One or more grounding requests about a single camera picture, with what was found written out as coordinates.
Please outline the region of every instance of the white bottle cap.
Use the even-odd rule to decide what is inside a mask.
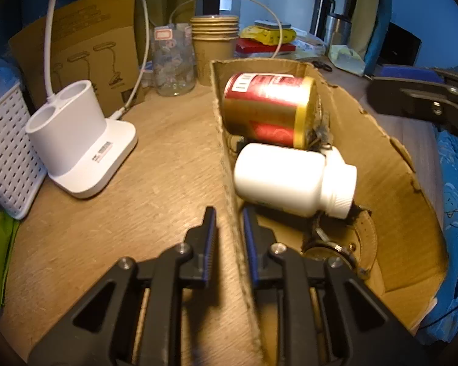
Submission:
[[[324,168],[321,209],[326,215],[346,218],[353,204],[357,170],[353,165],[331,164]]]

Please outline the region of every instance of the red can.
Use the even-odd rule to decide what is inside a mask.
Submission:
[[[230,134],[305,150],[317,105],[311,77],[238,73],[227,82],[221,111]]]

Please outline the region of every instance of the glass jar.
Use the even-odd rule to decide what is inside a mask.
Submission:
[[[180,96],[195,86],[192,27],[188,23],[156,27],[152,33],[156,90],[161,96]]]

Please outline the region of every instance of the yellow package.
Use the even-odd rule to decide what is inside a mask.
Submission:
[[[265,29],[259,26],[248,26],[241,31],[239,35],[241,38],[250,38],[256,40],[265,45],[278,45],[280,38],[279,29]],[[297,37],[297,33],[293,29],[283,29],[283,41],[282,44],[292,42]]]

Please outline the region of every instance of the white cylindrical holder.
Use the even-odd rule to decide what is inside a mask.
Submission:
[[[67,173],[105,131],[107,123],[89,80],[68,85],[29,119],[25,132],[49,175]]]
[[[344,163],[336,148],[326,154],[250,143],[234,167],[236,193],[299,216],[322,210],[330,217],[346,218],[357,170]]]

